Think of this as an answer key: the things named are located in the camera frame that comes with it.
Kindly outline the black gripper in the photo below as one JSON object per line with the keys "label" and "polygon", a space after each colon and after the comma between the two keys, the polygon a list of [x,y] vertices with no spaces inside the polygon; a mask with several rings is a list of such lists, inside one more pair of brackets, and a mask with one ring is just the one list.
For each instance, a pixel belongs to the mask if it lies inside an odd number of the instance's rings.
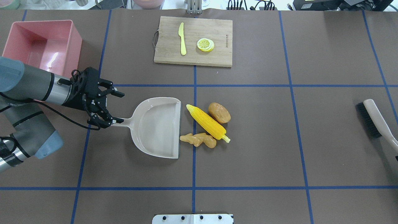
{"label": "black gripper", "polygon": [[122,98],[125,94],[118,91],[112,81],[99,78],[98,70],[92,67],[86,68],[73,75],[70,81],[71,92],[64,106],[86,111],[89,115],[88,124],[98,128],[108,128],[125,121],[111,116],[106,109],[106,95]]}

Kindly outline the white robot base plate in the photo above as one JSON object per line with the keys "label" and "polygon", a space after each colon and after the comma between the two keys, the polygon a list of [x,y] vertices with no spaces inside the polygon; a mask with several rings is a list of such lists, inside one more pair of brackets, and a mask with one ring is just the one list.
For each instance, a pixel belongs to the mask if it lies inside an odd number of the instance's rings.
{"label": "white robot base plate", "polygon": [[158,214],[152,224],[233,224],[232,214]]}

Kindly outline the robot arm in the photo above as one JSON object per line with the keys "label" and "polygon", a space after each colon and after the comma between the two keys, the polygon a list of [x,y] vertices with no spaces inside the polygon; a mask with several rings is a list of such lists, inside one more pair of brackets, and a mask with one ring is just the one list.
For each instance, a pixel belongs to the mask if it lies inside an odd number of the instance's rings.
{"label": "robot arm", "polygon": [[44,114],[48,108],[69,122],[90,130],[123,123],[107,109],[107,95],[124,97],[98,70],[73,70],[71,78],[1,57],[1,113],[14,133],[1,137],[1,172],[35,156],[43,159],[64,145]]}

